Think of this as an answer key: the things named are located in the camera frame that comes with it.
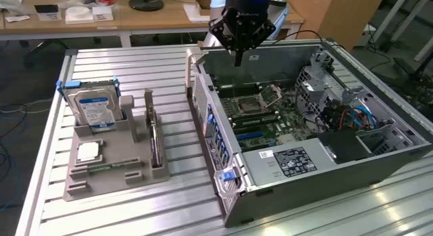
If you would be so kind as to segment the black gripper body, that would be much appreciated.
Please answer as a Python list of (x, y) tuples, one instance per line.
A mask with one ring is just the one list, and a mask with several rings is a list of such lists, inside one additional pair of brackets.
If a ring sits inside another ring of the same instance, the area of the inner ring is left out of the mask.
[(263, 21), (267, 19), (267, 7), (270, 0), (226, 0), (225, 8), (231, 7), (235, 12), (234, 30), (235, 46), (238, 47), (238, 26), (246, 21)]

